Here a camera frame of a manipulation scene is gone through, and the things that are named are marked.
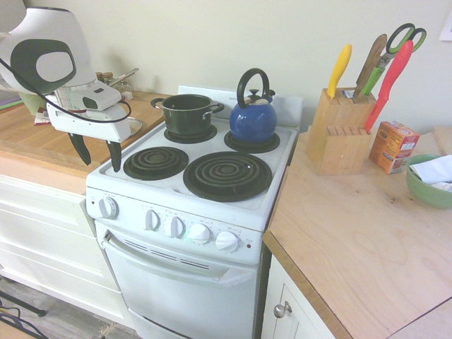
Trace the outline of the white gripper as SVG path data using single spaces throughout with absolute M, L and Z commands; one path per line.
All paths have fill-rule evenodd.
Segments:
M 89 109 L 78 114 L 91 121 L 73 117 L 49 103 L 47 103 L 47 112 L 56 130 L 70 133 L 72 145 L 86 165 L 91 164 L 91 156 L 82 136 L 106 140 L 114 172 L 121 169 L 120 143 L 131 135 L 127 118 L 122 119 L 126 116 L 126 111 L 121 105 L 115 104 L 102 111 Z

